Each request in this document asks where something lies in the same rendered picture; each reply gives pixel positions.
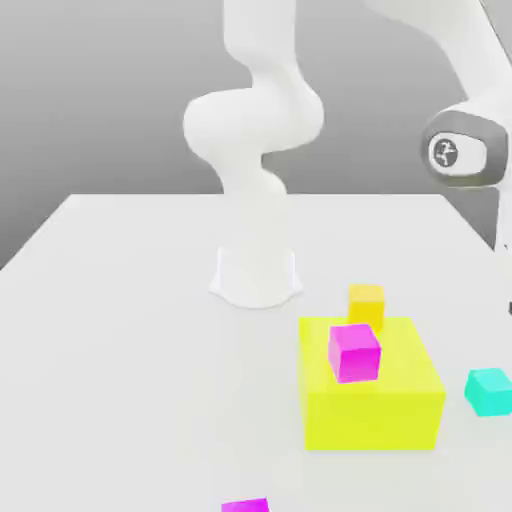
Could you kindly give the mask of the large yellow box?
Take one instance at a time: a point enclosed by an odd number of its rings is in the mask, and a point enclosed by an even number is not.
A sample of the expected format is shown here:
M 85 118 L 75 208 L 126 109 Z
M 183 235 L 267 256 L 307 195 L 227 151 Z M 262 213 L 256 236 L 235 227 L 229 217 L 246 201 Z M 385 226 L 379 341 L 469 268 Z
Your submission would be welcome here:
M 432 450 L 446 391 L 408 317 L 387 317 L 375 381 L 339 383 L 328 362 L 329 327 L 343 317 L 301 317 L 298 385 L 309 451 Z

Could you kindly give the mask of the small cyan cube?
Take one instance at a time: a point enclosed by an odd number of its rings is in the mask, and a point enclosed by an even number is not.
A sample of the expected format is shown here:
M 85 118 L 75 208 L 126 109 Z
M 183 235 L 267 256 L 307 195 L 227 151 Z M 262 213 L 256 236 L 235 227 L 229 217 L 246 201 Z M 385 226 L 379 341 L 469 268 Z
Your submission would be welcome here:
M 471 370 L 464 396 L 480 417 L 512 414 L 512 381 L 500 368 Z

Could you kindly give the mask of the small magenta cube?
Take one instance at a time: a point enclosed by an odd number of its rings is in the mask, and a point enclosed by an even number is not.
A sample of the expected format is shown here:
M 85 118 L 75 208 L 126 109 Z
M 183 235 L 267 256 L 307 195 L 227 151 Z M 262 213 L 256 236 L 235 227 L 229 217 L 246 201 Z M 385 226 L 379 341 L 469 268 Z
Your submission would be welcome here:
M 368 324 L 329 327 L 328 361 L 340 384 L 377 380 L 381 351 Z
M 223 503 L 221 512 L 270 512 L 270 508 L 266 498 L 254 498 Z

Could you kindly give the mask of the small orange cube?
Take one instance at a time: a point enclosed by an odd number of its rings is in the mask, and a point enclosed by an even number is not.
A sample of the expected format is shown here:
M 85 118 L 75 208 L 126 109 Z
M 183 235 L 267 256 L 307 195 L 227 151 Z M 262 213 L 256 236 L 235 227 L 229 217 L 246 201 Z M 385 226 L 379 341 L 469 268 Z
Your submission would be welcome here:
M 374 332 L 384 325 L 384 287 L 375 284 L 351 284 L 348 290 L 348 320 L 352 324 L 368 324 Z

